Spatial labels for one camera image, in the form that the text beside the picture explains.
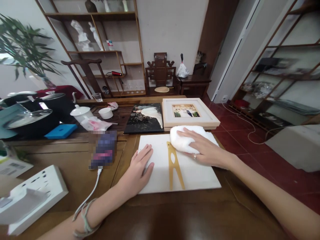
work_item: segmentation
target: power cord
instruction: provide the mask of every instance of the power cord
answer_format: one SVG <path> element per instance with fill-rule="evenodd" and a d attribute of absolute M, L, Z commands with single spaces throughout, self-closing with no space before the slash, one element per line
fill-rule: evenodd
<path fill-rule="evenodd" d="M 268 133 L 269 133 L 269 132 L 271 132 L 271 131 L 273 131 L 273 130 L 277 130 L 277 129 L 282 129 L 282 128 L 294 126 L 294 125 L 289 125 L 289 126 L 285 126 L 285 127 L 279 127 L 279 128 L 271 129 L 271 130 L 269 130 L 269 131 L 266 133 L 266 136 L 265 136 L 265 139 L 264 139 L 264 142 L 263 142 L 263 143 L 256 143 L 256 142 L 252 141 L 252 140 L 249 138 L 249 136 L 250 136 L 251 133 L 256 132 L 255 126 L 254 126 L 251 122 L 249 122 L 249 121 L 247 121 L 247 120 L 239 117 L 239 115 L 241 115 L 240 113 L 235 113 L 235 112 L 232 112 L 232 113 L 236 114 L 238 118 L 242 119 L 243 121 L 246 121 L 246 122 L 250 123 L 250 124 L 253 126 L 254 131 L 253 131 L 253 132 L 250 132 L 250 133 L 248 134 L 248 139 L 249 139 L 250 142 L 252 142 L 252 143 L 254 143 L 254 144 L 257 144 L 257 145 L 265 144 L 265 142 L 267 141 L 267 136 L 268 136 Z"/>
<path fill-rule="evenodd" d="M 92 192 L 91 192 L 90 195 L 86 198 L 86 200 L 84 200 L 84 202 L 81 203 L 81 205 L 78 207 L 78 209 L 77 209 L 76 212 L 74 213 L 74 217 L 73 217 L 73 220 L 72 220 L 72 221 L 74 221 L 74 220 L 77 218 L 78 213 L 82 210 L 82 206 L 87 203 L 88 199 L 92 196 L 93 192 L 96 190 L 97 185 L 98 185 L 98 181 L 99 181 L 99 176 L 100 176 L 101 172 L 102 172 L 102 167 L 101 167 L 101 168 L 99 167 L 96 185 L 94 185 L 94 188 L 93 188 Z"/>

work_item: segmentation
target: wooden armchair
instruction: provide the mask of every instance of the wooden armchair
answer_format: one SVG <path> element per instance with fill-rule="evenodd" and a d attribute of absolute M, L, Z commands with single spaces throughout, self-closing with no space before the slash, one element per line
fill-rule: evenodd
<path fill-rule="evenodd" d="M 149 86 L 149 79 L 155 80 L 156 87 L 166 86 L 167 80 L 173 81 L 173 90 L 167 94 L 180 94 L 180 80 L 176 77 L 176 67 L 173 67 L 174 61 L 167 61 L 167 53 L 154 53 L 154 61 L 147 62 L 149 67 L 146 67 L 146 92 L 148 95 L 154 95 L 154 88 Z"/>
<path fill-rule="evenodd" d="M 108 89 L 108 91 L 109 91 L 109 95 L 110 95 L 111 98 L 113 98 L 113 94 L 112 94 L 111 89 L 110 89 L 110 87 L 109 87 L 109 85 L 108 85 L 107 79 L 106 79 L 106 77 L 105 77 L 105 75 L 104 75 L 104 73 L 103 73 L 103 71 L 102 71 L 102 68 L 101 68 L 101 65 L 100 65 L 101 62 L 102 62 L 101 59 L 97 59 L 97 60 L 77 59 L 77 60 L 72 60 L 72 61 L 70 61 L 70 62 L 61 61 L 61 63 L 62 63 L 63 65 L 67 65 L 67 66 L 69 67 L 69 69 L 70 69 L 70 71 L 72 72 L 73 76 L 76 78 L 77 82 L 78 82 L 79 85 L 81 86 L 81 89 L 82 89 L 84 92 L 86 92 L 86 90 L 84 89 L 82 83 L 80 82 L 79 78 L 77 77 L 77 75 L 75 74 L 75 72 L 73 71 L 73 69 L 72 69 L 72 67 L 71 67 L 71 65 L 75 65 L 75 64 L 80 65 L 81 69 L 83 70 L 83 72 L 84 72 L 85 75 L 86 75 L 86 79 L 89 81 L 89 83 L 90 83 L 91 87 L 93 88 L 94 92 L 95 92 L 95 93 L 101 93 L 101 97 L 102 97 L 102 98 L 105 98 L 106 94 L 102 92 L 102 90 L 101 90 L 101 88 L 100 88 L 100 86 L 99 86 L 99 84 L 98 84 L 98 82 L 97 82 L 97 79 L 96 79 L 96 77 L 93 75 L 92 70 L 91 70 L 91 68 L 90 68 L 90 66 L 89 66 L 90 63 L 95 63 L 95 64 L 97 64 L 97 65 L 98 65 L 98 68 L 99 68 L 99 70 L 100 70 L 100 72 L 101 72 L 102 79 L 103 79 L 104 83 L 106 84 L 106 87 L 107 87 L 107 89 Z"/>

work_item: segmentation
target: blue case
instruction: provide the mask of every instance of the blue case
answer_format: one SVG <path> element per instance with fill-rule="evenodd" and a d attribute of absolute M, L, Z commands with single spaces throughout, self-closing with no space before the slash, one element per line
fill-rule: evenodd
<path fill-rule="evenodd" d="M 78 126 L 76 124 L 60 124 L 47 135 L 48 139 L 64 139 L 67 138 Z"/>

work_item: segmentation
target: red cloth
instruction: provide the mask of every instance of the red cloth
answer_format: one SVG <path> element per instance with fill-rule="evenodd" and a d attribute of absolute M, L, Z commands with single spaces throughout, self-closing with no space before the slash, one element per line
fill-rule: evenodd
<path fill-rule="evenodd" d="M 39 90 L 39 91 L 37 91 L 38 97 L 47 96 L 46 92 L 49 92 L 49 91 L 55 91 L 55 93 L 65 93 L 67 98 L 69 98 L 70 100 L 73 100 L 73 97 L 72 97 L 73 92 L 76 92 L 76 94 L 75 94 L 76 99 L 80 99 L 83 96 L 83 94 L 78 89 L 76 89 L 74 86 L 64 85 L 64 86 L 57 86 L 56 89 Z"/>

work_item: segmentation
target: white cup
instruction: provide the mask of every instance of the white cup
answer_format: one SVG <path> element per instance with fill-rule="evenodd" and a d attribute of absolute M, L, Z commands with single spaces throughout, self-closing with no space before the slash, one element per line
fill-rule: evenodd
<path fill-rule="evenodd" d="M 99 110 L 99 114 L 103 119 L 109 119 L 113 117 L 111 108 L 102 108 Z"/>

